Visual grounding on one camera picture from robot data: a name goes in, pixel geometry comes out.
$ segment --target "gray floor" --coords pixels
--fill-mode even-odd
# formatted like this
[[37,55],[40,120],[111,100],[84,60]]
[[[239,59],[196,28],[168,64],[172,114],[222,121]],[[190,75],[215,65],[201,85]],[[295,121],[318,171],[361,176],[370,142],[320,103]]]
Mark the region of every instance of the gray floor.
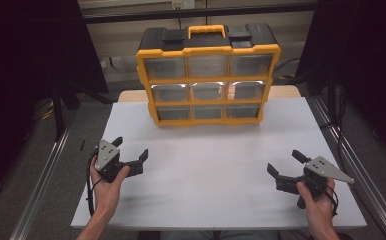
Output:
[[[110,84],[109,96],[117,98],[123,89],[141,88],[136,81]],[[304,86],[299,86],[306,96]],[[71,228],[80,193],[85,183],[87,158],[96,143],[102,137],[111,106],[97,103],[86,96],[80,96],[82,105],[76,113],[75,124],[69,134],[66,146],[56,164],[45,197],[28,233],[28,239],[74,239],[80,230]],[[322,129],[326,140],[336,155],[336,144],[328,133]],[[344,134],[353,146],[373,181],[386,198],[386,144],[373,137],[373,128],[353,107],[347,105],[344,117]],[[18,219],[24,210],[41,171],[49,157],[55,137],[53,116],[47,120],[36,121],[31,136],[25,143],[11,171],[3,180],[0,192],[0,239],[9,239]],[[368,198],[359,184],[357,192],[362,196],[373,215],[377,216]],[[345,230],[354,239],[384,239],[369,213],[359,203],[368,226],[360,229]],[[290,231],[282,231],[283,239],[297,239]],[[101,239],[136,239],[137,232],[122,232],[108,229]]]

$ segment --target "storage organizer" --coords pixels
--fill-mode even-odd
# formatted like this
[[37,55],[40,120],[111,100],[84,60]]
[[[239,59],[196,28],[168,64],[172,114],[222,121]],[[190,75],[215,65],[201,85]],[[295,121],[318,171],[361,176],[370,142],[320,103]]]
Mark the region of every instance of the storage organizer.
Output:
[[137,71],[160,126],[259,123],[281,49],[266,23],[149,28]]

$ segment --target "white table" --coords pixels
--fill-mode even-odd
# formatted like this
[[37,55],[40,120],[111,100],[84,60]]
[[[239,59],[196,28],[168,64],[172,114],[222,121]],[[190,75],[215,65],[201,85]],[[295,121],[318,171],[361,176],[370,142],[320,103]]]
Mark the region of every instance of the white table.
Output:
[[[334,157],[304,98],[270,99],[260,124],[158,127],[147,103],[115,103],[103,139],[122,136],[120,161],[144,149],[144,173],[123,182],[109,225],[126,230],[294,229],[306,227],[297,195],[277,191],[267,163],[296,177],[303,165],[292,156]],[[362,227],[365,220],[345,183],[335,227]],[[71,223],[84,227],[90,215],[86,190]]]

